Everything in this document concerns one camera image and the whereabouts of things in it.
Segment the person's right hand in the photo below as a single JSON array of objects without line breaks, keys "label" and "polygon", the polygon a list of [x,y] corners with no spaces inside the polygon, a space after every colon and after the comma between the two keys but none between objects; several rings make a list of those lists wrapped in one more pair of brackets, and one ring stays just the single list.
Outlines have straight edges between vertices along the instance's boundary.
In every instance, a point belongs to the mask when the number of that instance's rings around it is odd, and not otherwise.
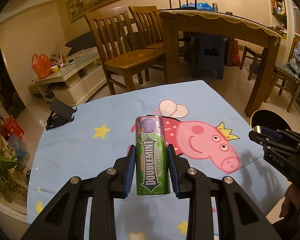
[{"label": "person's right hand", "polygon": [[300,211],[300,189],[294,184],[290,184],[287,191],[285,192],[285,200],[281,205],[281,211],[279,217],[280,218],[286,217],[292,205],[294,205],[294,207]]}]

